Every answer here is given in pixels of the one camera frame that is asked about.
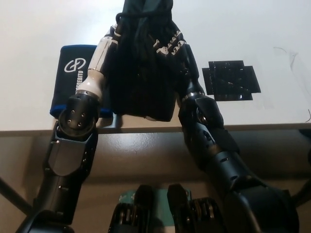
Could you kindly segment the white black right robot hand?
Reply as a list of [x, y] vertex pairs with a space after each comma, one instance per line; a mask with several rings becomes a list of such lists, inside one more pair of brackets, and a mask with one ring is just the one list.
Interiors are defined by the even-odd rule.
[[172, 75], [175, 85], [198, 80], [199, 72], [194, 55], [180, 30], [174, 33], [167, 45], [163, 45], [159, 39], [151, 35], [149, 39], [156, 58]]

